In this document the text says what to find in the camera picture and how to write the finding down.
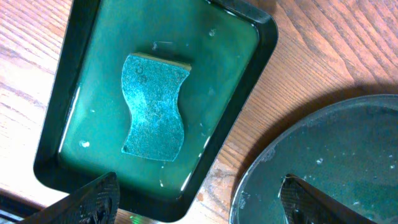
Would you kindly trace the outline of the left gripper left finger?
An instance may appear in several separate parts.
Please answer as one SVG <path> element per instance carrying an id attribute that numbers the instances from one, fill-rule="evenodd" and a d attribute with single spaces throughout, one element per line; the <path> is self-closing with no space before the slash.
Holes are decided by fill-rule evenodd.
<path id="1" fill-rule="evenodd" d="M 120 201 L 114 172 L 98 177 L 57 203 L 23 219 L 23 224 L 113 224 Z"/>

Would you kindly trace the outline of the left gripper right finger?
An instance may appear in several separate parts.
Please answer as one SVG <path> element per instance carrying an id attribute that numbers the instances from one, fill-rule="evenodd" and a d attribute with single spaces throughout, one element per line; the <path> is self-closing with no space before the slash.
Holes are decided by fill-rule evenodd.
<path id="1" fill-rule="evenodd" d="M 373 224 L 304 179 L 287 174 L 279 190 L 288 224 Z"/>

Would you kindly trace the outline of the green scouring sponge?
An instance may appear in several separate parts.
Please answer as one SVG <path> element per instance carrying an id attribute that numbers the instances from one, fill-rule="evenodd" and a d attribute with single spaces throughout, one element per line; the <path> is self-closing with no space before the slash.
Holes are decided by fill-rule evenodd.
<path id="1" fill-rule="evenodd" d="M 131 115 L 122 152 L 145 159 L 172 162 L 184 140 L 178 94 L 191 66 L 133 53 L 127 56 L 121 89 Z"/>

